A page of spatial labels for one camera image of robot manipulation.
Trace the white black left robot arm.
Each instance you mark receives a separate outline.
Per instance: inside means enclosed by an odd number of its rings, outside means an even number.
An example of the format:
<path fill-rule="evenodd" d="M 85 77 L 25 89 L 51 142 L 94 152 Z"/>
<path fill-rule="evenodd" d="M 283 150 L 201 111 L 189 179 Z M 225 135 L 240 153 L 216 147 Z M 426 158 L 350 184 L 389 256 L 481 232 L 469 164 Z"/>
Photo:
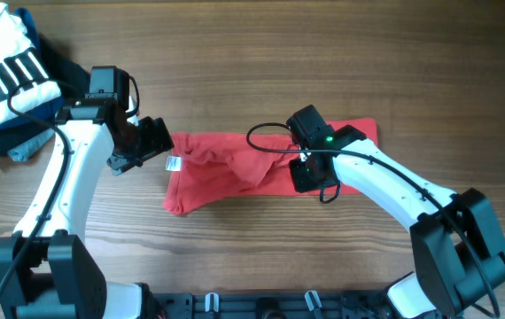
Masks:
<path fill-rule="evenodd" d="M 121 175 L 174 147 L 165 122 L 133 120 L 137 84 L 116 66 L 95 66 L 89 90 L 54 121 L 36 119 L 56 140 L 34 200 L 0 237 L 0 308 L 7 318 L 162 318 L 147 284 L 105 279 L 85 244 L 89 208 L 104 167 Z"/>

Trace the red soccer t-shirt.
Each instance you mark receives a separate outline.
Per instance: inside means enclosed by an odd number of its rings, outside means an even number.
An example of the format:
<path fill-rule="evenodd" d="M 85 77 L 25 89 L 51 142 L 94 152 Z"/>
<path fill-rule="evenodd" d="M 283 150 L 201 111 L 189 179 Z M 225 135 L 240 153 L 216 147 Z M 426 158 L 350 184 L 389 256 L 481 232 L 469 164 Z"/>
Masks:
<path fill-rule="evenodd" d="M 244 134 L 175 132 L 163 207 L 184 215 L 228 197 L 298 196 L 289 169 L 299 156 L 260 152 Z"/>

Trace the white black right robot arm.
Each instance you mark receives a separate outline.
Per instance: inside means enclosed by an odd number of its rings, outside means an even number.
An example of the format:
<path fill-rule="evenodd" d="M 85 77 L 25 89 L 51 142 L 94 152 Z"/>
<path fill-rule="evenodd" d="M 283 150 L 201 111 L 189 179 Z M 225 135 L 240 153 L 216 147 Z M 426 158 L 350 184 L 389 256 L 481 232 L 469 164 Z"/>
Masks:
<path fill-rule="evenodd" d="M 346 185 L 410 235 L 415 268 L 386 291 L 400 318 L 454 317 L 505 282 L 505 237 L 490 200 L 438 186 L 384 155 L 362 131 L 333 128 L 309 105 L 286 122 L 301 151 L 298 191 Z"/>

